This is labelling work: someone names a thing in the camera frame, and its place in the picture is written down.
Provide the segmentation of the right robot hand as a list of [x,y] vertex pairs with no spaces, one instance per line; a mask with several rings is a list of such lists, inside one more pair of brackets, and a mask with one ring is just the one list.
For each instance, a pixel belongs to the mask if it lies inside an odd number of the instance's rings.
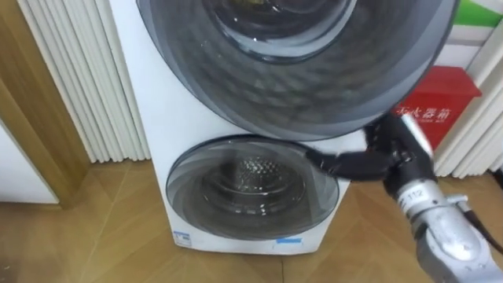
[[413,116],[390,112],[363,130],[367,142],[364,151],[328,154],[309,149],[305,157],[329,177],[382,181],[393,198],[411,182],[437,180],[432,147]]

